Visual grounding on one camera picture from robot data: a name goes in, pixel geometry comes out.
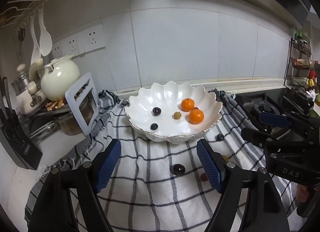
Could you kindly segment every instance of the human hand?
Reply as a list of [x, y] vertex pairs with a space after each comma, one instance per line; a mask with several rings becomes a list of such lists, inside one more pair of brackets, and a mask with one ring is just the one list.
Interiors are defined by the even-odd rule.
[[[315, 187], [314, 190], [320, 191], [320, 186]], [[310, 191], [308, 187], [298, 184], [296, 198], [299, 202], [306, 202], [309, 194], [310, 194]]]

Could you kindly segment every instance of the kitchen knife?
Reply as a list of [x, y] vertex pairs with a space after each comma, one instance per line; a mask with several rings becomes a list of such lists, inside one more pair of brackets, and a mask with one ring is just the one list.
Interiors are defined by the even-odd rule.
[[7, 105], [10, 109], [10, 112], [13, 112], [12, 106], [11, 106], [11, 101], [10, 101], [10, 94], [9, 94], [9, 86], [8, 86], [8, 78], [3, 77], [2, 78], [3, 85], [4, 85], [4, 90], [5, 90], [5, 98], [7, 99]]
[[1, 88], [0, 88], [0, 106], [1, 106], [1, 111], [4, 114], [4, 117], [6, 119], [8, 119], [8, 114], [7, 114], [7, 111], [6, 111], [4, 103], [3, 103], [3, 96], [2, 96]]

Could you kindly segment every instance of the plaid tablecloth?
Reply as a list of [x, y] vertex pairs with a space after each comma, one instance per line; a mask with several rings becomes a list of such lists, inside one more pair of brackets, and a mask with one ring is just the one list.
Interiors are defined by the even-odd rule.
[[[215, 91], [223, 102], [223, 117], [204, 138], [212, 149], [227, 155], [243, 169], [256, 170], [265, 165], [263, 151], [241, 136], [241, 128], [253, 127], [232, 96]], [[135, 132], [124, 114], [122, 101], [108, 92], [100, 94], [102, 107], [101, 130], [91, 134], [90, 144], [75, 147], [75, 156], [67, 155], [58, 165], [63, 170], [76, 168], [92, 160], [98, 152], [104, 151], [112, 138], [121, 141], [122, 152], [111, 179], [98, 197], [105, 215], [115, 231], [204, 231], [213, 215], [220, 194], [210, 187], [208, 181], [201, 181], [204, 173], [196, 153], [196, 142], [188, 141], [174, 145], [168, 142], [156, 143]], [[223, 141], [216, 136], [223, 134]], [[186, 171], [177, 177], [170, 172], [174, 164], [182, 164]], [[296, 184], [272, 176], [281, 195], [284, 208], [289, 215], [295, 208]], [[45, 177], [32, 189], [26, 206], [26, 220], [29, 220], [36, 197]], [[244, 189], [232, 231], [238, 231], [244, 213], [247, 191]], [[86, 231], [85, 223], [77, 201], [76, 190], [72, 191], [72, 202], [80, 231]]]

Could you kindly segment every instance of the gas stove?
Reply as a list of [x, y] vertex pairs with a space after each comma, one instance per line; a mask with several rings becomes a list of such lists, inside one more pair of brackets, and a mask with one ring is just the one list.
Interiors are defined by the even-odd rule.
[[282, 139], [288, 133], [289, 128], [279, 128], [263, 124], [259, 121], [259, 115], [262, 112], [273, 113], [276, 115], [282, 115], [286, 112], [297, 113], [309, 113], [313, 108], [313, 102], [307, 101], [311, 105], [307, 105], [304, 109], [301, 108], [301, 103], [295, 100], [298, 96], [296, 92], [288, 88], [280, 88], [267, 91], [257, 91], [250, 93], [241, 93], [236, 95], [236, 101], [242, 110], [246, 113], [252, 124], [261, 132], [266, 132], [276, 136], [278, 139]]

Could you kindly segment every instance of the orange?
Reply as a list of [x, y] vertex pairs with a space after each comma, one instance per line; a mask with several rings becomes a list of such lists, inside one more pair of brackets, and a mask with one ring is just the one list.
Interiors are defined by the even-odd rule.
[[200, 109], [194, 109], [189, 113], [189, 121], [193, 124], [199, 124], [204, 119], [204, 114]]
[[189, 112], [195, 107], [195, 102], [191, 98], [186, 98], [181, 102], [181, 109]]

